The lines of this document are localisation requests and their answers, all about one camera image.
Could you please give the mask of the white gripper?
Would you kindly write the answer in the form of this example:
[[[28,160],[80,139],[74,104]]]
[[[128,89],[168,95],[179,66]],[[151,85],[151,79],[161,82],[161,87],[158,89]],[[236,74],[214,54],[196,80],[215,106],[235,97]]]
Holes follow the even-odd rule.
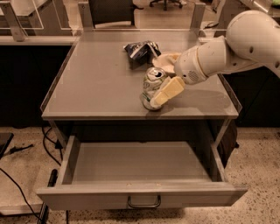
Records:
[[[185,89],[185,84],[195,85],[207,80],[207,76],[200,67],[197,46],[179,54],[174,53],[171,55],[171,59],[175,63],[174,72],[177,76],[167,77],[164,80],[159,90],[150,99],[150,105],[153,108],[159,108],[171,98],[179,95]]]

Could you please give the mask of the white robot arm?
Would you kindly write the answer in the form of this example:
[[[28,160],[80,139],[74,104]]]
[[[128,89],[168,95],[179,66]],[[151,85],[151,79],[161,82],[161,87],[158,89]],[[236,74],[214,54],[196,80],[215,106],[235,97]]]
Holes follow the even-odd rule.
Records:
[[[224,36],[182,52],[174,61],[175,76],[165,78],[147,102],[159,109],[186,85],[257,67],[267,67],[280,77],[280,26],[263,12],[246,10],[230,21]]]

